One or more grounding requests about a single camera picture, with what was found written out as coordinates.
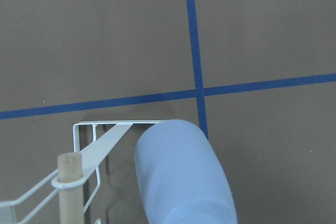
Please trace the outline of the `light blue plastic cup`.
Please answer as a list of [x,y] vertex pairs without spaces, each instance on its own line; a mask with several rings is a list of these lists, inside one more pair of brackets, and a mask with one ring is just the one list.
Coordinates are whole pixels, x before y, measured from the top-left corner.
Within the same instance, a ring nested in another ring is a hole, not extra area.
[[134,151],[149,223],[237,223],[224,170],[203,131],[184,120],[149,127]]

